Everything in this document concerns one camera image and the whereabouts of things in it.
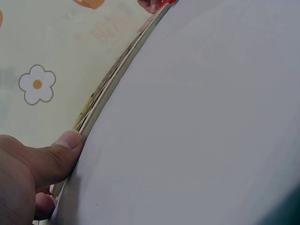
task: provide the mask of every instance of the flower print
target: flower print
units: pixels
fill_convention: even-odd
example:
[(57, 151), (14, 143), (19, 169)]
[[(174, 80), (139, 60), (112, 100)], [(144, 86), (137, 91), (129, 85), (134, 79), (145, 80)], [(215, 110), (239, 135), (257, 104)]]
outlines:
[(25, 92), (24, 99), (29, 105), (35, 105), (39, 100), (49, 102), (53, 97), (52, 86), (56, 77), (51, 71), (45, 71), (41, 65), (34, 65), (28, 74), (23, 74), (19, 87)]

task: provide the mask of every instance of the white page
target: white page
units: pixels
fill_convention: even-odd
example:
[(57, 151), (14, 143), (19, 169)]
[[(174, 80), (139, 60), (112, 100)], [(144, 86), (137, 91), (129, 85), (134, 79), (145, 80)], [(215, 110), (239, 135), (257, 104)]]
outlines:
[(96, 122), (58, 224), (271, 219), (300, 181), (299, 7), (226, 1), (158, 44), (171, 11)]

